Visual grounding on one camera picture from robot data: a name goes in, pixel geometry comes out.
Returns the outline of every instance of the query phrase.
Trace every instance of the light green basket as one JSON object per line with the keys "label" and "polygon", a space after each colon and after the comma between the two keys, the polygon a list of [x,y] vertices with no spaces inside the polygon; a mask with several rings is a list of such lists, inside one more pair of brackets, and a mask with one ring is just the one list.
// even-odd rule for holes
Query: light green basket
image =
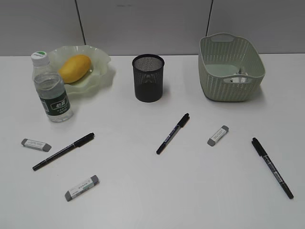
{"label": "light green basket", "polygon": [[245,38],[228,33],[200,40],[198,67],[205,96],[222,102],[249,99],[265,75],[253,45]]}

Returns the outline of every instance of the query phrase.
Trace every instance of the black mesh pen holder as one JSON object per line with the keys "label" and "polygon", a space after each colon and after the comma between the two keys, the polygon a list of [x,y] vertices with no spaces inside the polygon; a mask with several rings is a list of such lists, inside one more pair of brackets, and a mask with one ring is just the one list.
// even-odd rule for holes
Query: black mesh pen holder
{"label": "black mesh pen holder", "polygon": [[137,56],[133,62],[135,97],[142,102],[155,102],[163,94],[164,60],[157,55]]}

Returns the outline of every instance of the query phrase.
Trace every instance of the yellow mango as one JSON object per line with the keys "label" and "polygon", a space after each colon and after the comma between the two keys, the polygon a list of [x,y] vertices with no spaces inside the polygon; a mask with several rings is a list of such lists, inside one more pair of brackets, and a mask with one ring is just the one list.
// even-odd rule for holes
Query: yellow mango
{"label": "yellow mango", "polygon": [[82,78],[90,69],[91,60],[86,55],[75,55],[58,70],[65,83],[73,83]]}

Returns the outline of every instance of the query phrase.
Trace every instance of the pen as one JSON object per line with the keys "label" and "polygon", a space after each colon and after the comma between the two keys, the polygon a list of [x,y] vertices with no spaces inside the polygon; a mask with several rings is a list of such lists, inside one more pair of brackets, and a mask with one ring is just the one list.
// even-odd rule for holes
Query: pen
{"label": "pen", "polygon": [[171,133],[167,136],[165,141],[161,144],[159,149],[157,150],[157,154],[159,155],[164,148],[169,144],[169,142],[173,139],[173,137],[176,135],[176,133],[180,130],[180,128],[184,127],[184,125],[187,123],[187,121],[190,119],[189,113],[186,113],[182,119],[178,122],[178,124],[174,127],[174,129],[171,131]]}
{"label": "pen", "polygon": [[33,167],[33,170],[36,171],[40,169],[41,167],[44,167],[45,165],[49,164],[50,162],[54,161],[55,159],[61,157],[62,155],[68,153],[69,151],[75,149],[76,147],[81,147],[82,145],[86,144],[87,142],[94,139],[94,133],[90,133],[86,135],[85,137],[82,137],[81,139],[77,140],[73,144],[65,147],[61,151],[57,152],[56,154],[53,154],[52,156],[48,157],[44,161],[41,161],[39,164],[35,165]]}
{"label": "pen", "polygon": [[277,171],[277,169],[275,168],[274,164],[270,160],[268,154],[266,153],[266,151],[264,150],[262,145],[259,143],[259,141],[255,137],[252,139],[252,145],[256,149],[258,155],[261,156],[264,159],[264,161],[268,165],[269,169],[271,170],[271,172],[275,176],[277,182],[281,185],[282,189],[287,194],[289,199],[293,199],[294,195],[292,195],[291,191],[288,188],[288,185],[284,182],[284,180],[281,177],[280,173]]}

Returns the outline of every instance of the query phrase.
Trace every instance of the water bottle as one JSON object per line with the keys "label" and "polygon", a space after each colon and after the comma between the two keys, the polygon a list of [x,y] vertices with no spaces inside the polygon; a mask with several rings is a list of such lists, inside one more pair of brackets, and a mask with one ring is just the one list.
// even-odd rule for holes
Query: water bottle
{"label": "water bottle", "polygon": [[34,52],[33,76],[42,106],[52,122],[62,122],[72,117],[70,102],[61,76],[52,70],[46,52]]}

